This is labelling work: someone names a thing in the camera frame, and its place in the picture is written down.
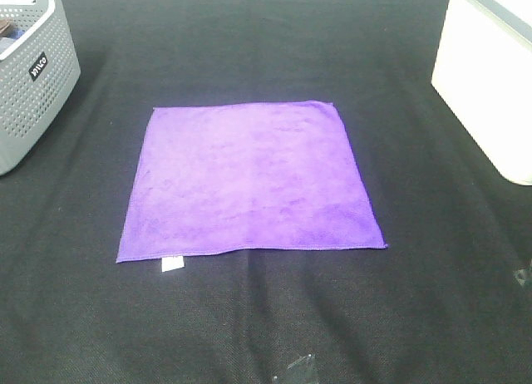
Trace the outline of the purple microfiber towel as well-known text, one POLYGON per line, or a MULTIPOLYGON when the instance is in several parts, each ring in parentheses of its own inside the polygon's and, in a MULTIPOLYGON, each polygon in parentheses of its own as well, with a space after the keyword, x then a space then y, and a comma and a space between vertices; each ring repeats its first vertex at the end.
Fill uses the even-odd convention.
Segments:
POLYGON ((386 246, 333 104, 156 107, 116 259, 386 246))

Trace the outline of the clear tape piece front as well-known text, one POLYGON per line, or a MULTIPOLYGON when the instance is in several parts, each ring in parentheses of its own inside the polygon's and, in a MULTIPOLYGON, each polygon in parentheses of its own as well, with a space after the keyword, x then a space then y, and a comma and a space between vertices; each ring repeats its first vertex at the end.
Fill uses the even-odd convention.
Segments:
POLYGON ((292 362, 288 367, 272 377, 273 384, 318 384, 318 370, 315 356, 308 354, 292 362))

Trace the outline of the clear tape piece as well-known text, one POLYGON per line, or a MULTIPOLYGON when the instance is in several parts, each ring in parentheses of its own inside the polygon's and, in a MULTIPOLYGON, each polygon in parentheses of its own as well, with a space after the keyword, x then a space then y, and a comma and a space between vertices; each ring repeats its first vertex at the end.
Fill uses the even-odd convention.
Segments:
POLYGON ((521 287, 530 287, 532 284, 532 264, 527 268, 514 271, 514 278, 521 287))
POLYGON ((315 356, 308 354, 292 362, 288 367, 272 377, 273 384, 318 384, 318 370, 315 356))

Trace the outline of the black table cloth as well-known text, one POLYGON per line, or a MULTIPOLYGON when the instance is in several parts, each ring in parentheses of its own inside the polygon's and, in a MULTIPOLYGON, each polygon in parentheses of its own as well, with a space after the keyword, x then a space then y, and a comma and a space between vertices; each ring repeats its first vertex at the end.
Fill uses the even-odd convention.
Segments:
POLYGON ((448 0, 62 0, 74 92, 1 179, 4 383, 528 383, 531 190, 431 86, 448 0), (156 106, 333 103, 381 251, 116 262, 156 106))

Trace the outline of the white plastic bin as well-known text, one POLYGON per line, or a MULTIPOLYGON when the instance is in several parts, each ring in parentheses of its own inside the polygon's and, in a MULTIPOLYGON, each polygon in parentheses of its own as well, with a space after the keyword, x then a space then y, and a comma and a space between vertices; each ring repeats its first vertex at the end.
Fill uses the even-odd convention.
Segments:
POLYGON ((531 183, 531 0, 449 0, 431 84, 508 181, 531 183))

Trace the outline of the grey perforated plastic basket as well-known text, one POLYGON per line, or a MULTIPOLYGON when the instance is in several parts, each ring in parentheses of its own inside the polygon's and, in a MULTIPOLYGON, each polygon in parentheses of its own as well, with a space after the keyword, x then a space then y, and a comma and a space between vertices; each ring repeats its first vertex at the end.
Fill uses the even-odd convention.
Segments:
POLYGON ((24 34, 1 53, 1 172, 37 143, 81 74, 62 0, 1 0, 24 34))

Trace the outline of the clear tape piece right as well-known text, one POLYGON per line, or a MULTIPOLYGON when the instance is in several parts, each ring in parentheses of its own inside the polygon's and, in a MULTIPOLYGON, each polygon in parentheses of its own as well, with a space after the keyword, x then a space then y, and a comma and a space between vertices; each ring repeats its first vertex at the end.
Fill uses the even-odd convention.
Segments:
POLYGON ((514 278, 521 287, 530 287, 532 284, 532 264, 527 268, 514 271, 514 278))

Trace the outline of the folded cloths in basket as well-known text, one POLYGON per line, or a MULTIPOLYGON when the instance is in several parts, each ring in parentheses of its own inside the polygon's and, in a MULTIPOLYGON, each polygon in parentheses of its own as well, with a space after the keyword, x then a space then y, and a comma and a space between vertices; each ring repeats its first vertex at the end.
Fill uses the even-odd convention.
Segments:
POLYGON ((16 27, 13 22, 2 19, 0 23, 0 53, 11 47, 24 32, 24 30, 16 27))

